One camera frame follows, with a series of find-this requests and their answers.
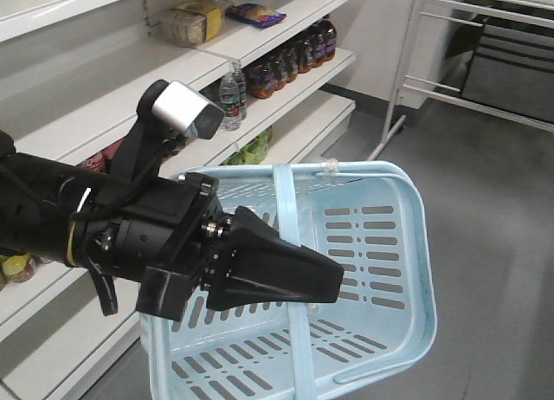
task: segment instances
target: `blue shopping basket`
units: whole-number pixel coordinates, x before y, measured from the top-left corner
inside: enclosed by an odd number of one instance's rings
[[[386,162],[196,168],[294,244],[341,263],[334,304],[224,312],[196,290],[181,322],[142,315],[155,400],[329,399],[406,370],[436,333],[422,200]]]

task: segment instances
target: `white shelf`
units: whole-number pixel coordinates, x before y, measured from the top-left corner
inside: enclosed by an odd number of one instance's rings
[[[0,0],[0,42],[119,0]]]
[[[325,62],[324,65],[307,74],[299,74],[296,81],[287,84],[269,99],[250,99],[247,104],[248,117],[238,130],[233,132],[219,130],[212,140],[195,139],[178,155],[164,163],[161,175],[170,177],[187,168],[219,165],[275,121],[293,110],[302,100],[352,64],[354,60],[355,55],[352,52],[339,48],[332,61]]]
[[[117,354],[110,352],[111,348],[119,344],[120,354],[136,340],[139,333],[133,311],[137,284],[123,280],[115,283],[119,313],[104,317],[99,302],[92,299],[3,377],[10,390],[25,400],[62,398],[76,390],[75,384],[87,374],[99,377],[106,370],[113,361],[106,361],[104,366],[98,361],[115,359],[112,357]]]
[[[14,400],[14,397],[0,385],[0,400]]]
[[[239,3],[258,3],[286,13],[281,23],[257,29],[251,25],[227,19],[222,33],[199,48],[212,54],[239,61],[242,67],[278,47],[312,23],[331,13],[348,0],[241,0]]]
[[[8,283],[0,293],[0,341],[86,272],[53,262],[38,266],[35,275],[24,283]]]
[[[223,58],[145,37],[0,102],[0,129],[20,152],[78,164],[127,134],[154,81],[198,90],[229,70]]]
[[[300,162],[354,111],[353,100],[318,91],[274,124],[263,164]]]

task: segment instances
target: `robotic arm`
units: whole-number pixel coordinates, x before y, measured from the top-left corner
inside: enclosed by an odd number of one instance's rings
[[[137,310],[181,320],[196,287],[207,308],[265,301],[334,302],[344,270],[279,238],[245,207],[226,214],[217,179],[158,176],[175,149],[171,128],[211,139],[222,111],[178,83],[156,81],[109,174],[17,153],[0,132],[0,254],[31,253],[86,268],[105,315],[118,310],[113,277],[140,283]]]

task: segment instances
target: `gray floor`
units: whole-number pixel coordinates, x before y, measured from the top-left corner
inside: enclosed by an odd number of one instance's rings
[[[379,121],[357,113],[327,156],[363,160]],[[381,159],[428,217],[439,330],[426,358],[344,400],[554,398],[554,135],[435,103]],[[150,398],[135,345],[84,397]]]

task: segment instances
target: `plastic bottle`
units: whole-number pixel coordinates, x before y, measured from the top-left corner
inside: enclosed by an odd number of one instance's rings
[[[225,112],[222,127],[226,130],[236,130],[241,126],[241,111],[239,109],[239,85],[231,73],[223,76],[219,86],[219,100]]]
[[[239,86],[239,112],[241,120],[246,119],[246,79],[240,68],[237,68],[233,73],[233,78],[237,86]]]

